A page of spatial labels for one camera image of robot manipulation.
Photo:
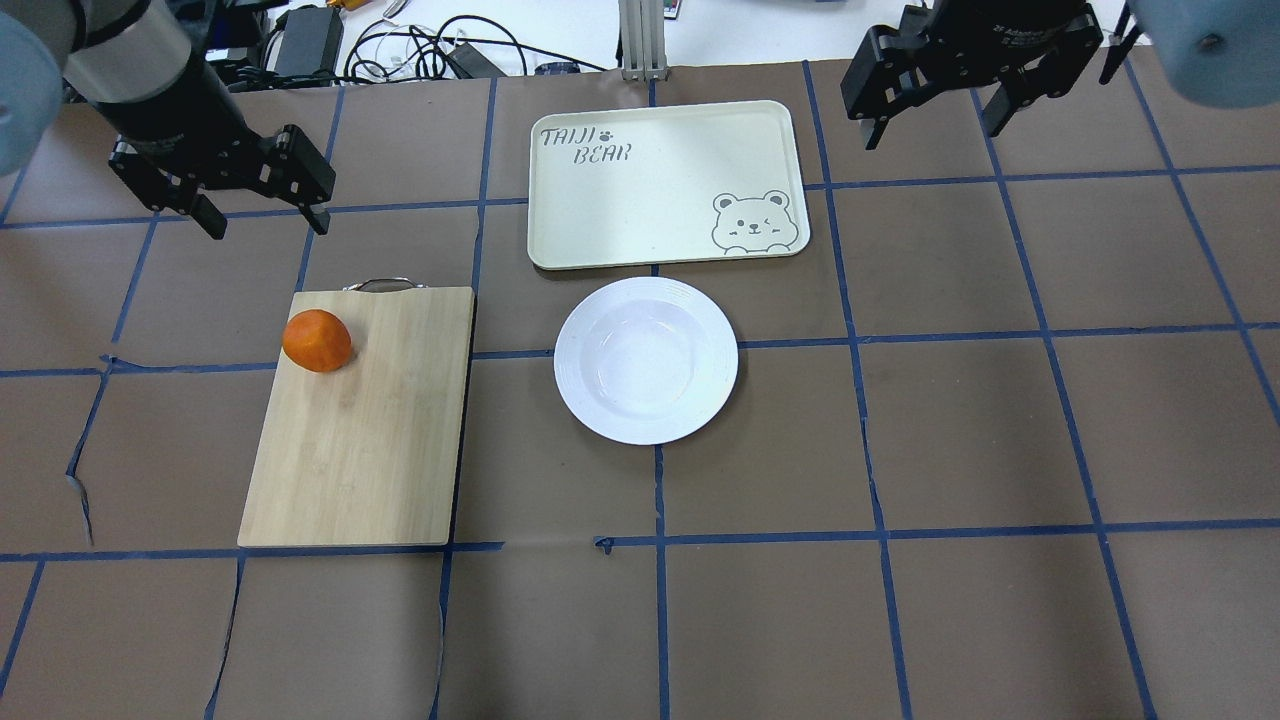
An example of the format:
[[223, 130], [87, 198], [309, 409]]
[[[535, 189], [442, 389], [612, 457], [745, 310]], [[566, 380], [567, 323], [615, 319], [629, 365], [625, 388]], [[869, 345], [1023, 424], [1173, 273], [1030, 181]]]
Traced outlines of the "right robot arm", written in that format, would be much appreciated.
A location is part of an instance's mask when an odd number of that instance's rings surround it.
[[1277, 101], [1277, 31], [1275, 1], [1125, 1], [1110, 33], [1088, 1], [919, 1], [867, 31], [840, 91], [872, 150], [900, 113], [992, 87], [980, 122], [995, 138], [1038, 99], [1069, 94], [1098, 53], [1110, 83], [1148, 38], [1184, 99], [1258, 108]]

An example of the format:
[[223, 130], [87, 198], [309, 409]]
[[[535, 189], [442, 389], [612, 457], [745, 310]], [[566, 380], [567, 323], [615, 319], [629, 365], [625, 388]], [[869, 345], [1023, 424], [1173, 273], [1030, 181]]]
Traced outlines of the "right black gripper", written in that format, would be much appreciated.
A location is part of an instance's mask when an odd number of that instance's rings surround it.
[[841, 79], [847, 117], [876, 150], [891, 118], [943, 92], [996, 86], [982, 110], [995, 138], [1039, 97], [1068, 94], [1102, 44], [1087, 1], [936, 1], [872, 26]]

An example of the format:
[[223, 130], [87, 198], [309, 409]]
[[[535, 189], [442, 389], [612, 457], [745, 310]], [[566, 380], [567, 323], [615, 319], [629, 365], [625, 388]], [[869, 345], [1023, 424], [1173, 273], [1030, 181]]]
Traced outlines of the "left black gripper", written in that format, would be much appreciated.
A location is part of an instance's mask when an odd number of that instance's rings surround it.
[[326, 205], [337, 174], [298, 126], [283, 126], [269, 136], [247, 129], [207, 141], [189, 133], [165, 143], [120, 136], [108, 165], [146, 208], [192, 215], [214, 240], [225, 238], [228, 220], [206, 193], [223, 190], [280, 200], [298, 208], [315, 234], [330, 231]]

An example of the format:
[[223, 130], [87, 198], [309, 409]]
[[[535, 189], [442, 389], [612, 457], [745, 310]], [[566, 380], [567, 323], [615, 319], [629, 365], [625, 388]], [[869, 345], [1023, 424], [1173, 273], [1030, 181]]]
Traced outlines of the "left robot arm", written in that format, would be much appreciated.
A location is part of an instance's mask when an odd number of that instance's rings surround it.
[[73, 88], [116, 131], [108, 163], [146, 206], [227, 219], [210, 200], [248, 190], [330, 227], [335, 172], [298, 126], [252, 131], [204, 53], [163, 1], [5, 1], [1, 9], [1, 172], [17, 173]]

